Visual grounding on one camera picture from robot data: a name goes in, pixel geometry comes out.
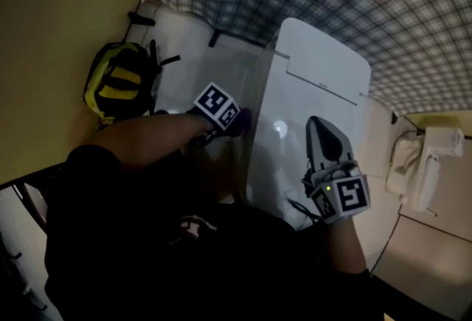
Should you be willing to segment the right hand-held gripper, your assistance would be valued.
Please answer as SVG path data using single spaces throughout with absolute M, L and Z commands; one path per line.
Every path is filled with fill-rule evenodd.
M 326 224 L 351 218 L 370 208 L 366 176 L 354 160 L 347 136 L 334 124 L 312 116 L 305 128 L 310 166 L 302 183 Z M 327 168 L 331 162 L 341 164 Z

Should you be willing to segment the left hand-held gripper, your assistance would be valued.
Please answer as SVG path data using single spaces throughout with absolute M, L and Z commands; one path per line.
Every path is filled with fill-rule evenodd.
M 212 129 L 193 142 L 207 146 L 217 137 L 238 137 L 242 134 L 241 109 L 234 98 L 215 83 L 210 83 L 194 100 L 188 114 L 208 120 Z

